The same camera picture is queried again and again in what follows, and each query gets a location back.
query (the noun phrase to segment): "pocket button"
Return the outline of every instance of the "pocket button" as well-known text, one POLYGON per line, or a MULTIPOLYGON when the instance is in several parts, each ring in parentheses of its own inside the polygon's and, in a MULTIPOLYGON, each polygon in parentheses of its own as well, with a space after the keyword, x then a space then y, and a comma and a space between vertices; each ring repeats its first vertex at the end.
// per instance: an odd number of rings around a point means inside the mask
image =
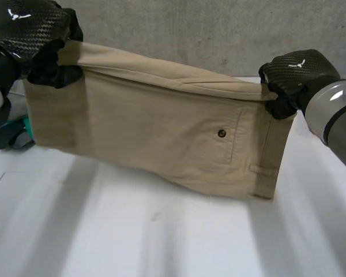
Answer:
POLYGON ((222 130, 218 131, 218 136, 219 137, 225 137, 226 135, 227 135, 227 132, 225 130, 222 129, 222 130))

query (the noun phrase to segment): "white table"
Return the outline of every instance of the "white table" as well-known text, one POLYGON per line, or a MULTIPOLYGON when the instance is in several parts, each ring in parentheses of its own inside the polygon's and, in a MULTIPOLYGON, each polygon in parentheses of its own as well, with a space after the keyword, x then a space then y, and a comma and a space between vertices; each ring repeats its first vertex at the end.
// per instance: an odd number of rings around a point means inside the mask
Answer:
POLYGON ((273 203, 0 151, 0 277, 346 276, 346 167, 298 115, 273 203))

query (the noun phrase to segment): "back pocket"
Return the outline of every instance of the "back pocket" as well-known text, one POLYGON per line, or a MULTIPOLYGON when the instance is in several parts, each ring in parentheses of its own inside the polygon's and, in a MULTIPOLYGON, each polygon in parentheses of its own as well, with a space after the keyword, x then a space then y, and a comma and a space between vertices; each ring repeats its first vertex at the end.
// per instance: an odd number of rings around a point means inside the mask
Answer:
POLYGON ((115 79, 89 79, 97 156, 165 175, 230 164, 241 105, 115 79))

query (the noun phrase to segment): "concrete wall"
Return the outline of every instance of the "concrete wall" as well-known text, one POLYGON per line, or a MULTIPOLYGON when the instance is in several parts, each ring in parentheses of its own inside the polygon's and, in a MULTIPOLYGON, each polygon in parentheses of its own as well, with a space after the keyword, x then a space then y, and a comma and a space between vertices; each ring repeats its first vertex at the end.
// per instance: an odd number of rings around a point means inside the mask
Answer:
POLYGON ((316 48, 346 77, 346 0, 59 0, 85 41, 232 76, 316 48))

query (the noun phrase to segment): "carbon fiber cover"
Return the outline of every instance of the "carbon fiber cover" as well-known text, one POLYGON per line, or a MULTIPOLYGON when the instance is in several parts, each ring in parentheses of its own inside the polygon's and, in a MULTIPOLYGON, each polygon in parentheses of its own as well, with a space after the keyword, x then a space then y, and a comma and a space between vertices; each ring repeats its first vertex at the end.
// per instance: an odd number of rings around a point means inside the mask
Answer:
POLYGON ((71 18, 53 1, 0 0, 0 46, 15 58, 21 74, 49 42, 69 37, 71 18))
POLYGON ((292 99, 303 86, 316 78, 331 76, 340 79, 334 66, 317 50, 302 50, 278 56, 260 68, 263 83, 280 88, 292 99))

